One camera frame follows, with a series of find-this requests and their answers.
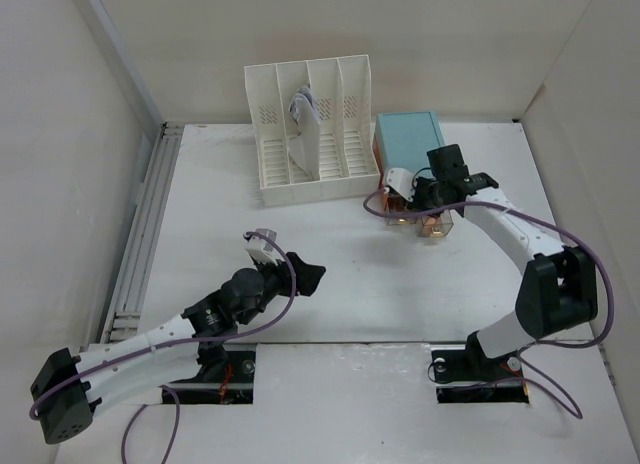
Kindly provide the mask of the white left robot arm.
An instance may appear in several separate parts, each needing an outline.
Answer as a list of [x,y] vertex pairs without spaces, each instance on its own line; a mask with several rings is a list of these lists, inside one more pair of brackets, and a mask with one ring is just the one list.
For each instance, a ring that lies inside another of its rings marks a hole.
[[326,269],[289,252],[284,260],[257,261],[164,324],[102,349],[52,353],[30,387],[48,445],[86,430],[109,408],[174,381],[217,378],[227,363],[224,342],[235,338],[279,296],[311,296]]

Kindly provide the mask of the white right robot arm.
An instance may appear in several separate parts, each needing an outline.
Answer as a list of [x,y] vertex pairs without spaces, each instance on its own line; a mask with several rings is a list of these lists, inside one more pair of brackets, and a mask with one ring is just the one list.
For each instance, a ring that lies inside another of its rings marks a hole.
[[467,338],[463,365],[470,375],[487,377],[500,358],[597,316],[596,266],[583,249],[525,219],[495,179],[469,172],[458,145],[430,150],[427,157],[432,177],[414,179],[411,207],[456,210],[488,235],[522,276],[514,310]]

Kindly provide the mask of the white spiral bound manual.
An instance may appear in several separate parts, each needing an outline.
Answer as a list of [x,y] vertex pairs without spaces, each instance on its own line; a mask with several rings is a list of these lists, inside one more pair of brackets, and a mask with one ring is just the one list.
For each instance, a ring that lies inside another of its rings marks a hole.
[[320,116],[308,86],[300,87],[291,99],[289,114],[296,136],[289,140],[289,155],[312,180],[320,179]]

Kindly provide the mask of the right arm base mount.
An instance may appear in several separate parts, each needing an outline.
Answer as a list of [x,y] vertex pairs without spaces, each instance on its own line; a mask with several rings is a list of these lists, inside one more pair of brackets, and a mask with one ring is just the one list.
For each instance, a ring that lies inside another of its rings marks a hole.
[[529,403],[515,352],[486,359],[464,344],[433,346],[429,377],[439,404]]

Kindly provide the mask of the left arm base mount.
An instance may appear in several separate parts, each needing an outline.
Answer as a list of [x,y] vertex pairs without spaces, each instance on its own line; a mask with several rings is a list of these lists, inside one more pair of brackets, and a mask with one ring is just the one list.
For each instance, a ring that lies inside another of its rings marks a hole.
[[254,398],[257,346],[225,344],[216,361],[190,379],[168,384],[185,405],[249,405]]

